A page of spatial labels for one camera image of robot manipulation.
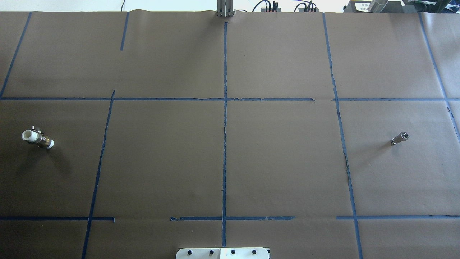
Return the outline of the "PPR valve with white ends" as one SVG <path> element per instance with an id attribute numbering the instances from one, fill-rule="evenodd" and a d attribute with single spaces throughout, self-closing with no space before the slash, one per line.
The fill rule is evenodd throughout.
<path id="1" fill-rule="evenodd" d="M 36 145 L 41 149 L 52 149 L 55 144 L 55 142 L 45 135 L 39 127 L 34 125 L 32 125 L 30 129 L 23 131 L 21 138 L 27 143 Z"/>

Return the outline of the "aluminium profile post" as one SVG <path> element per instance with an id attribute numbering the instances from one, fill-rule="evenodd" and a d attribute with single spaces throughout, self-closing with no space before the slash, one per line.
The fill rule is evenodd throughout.
<path id="1" fill-rule="evenodd" d="M 216 16 L 233 17 L 235 14 L 233 0 L 217 0 Z"/>

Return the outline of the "grey equipment box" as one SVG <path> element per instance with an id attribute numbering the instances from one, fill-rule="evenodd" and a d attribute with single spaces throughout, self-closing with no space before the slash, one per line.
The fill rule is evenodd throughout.
<path id="1" fill-rule="evenodd" d="M 344 13 L 459 13 L 458 0 L 350 0 Z"/>

